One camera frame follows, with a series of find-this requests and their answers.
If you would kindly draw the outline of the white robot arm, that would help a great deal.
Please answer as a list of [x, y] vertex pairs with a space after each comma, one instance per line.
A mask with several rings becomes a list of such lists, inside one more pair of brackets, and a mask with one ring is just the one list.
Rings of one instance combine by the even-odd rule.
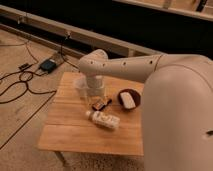
[[87, 76], [140, 82], [145, 171], [213, 171], [213, 60], [197, 54], [80, 58]]

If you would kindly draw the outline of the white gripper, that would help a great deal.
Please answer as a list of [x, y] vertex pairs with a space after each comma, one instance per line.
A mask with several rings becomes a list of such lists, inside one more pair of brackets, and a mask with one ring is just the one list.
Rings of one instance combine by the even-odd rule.
[[74, 81], [74, 88], [81, 99], [86, 99], [88, 94], [89, 96], [100, 96], [97, 100], [98, 104], [105, 105], [107, 102], [107, 97], [104, 95], [105, 85], [103, 77], [100, 75], [87, 76], [86, 81], [84, 78], [76, 79]]

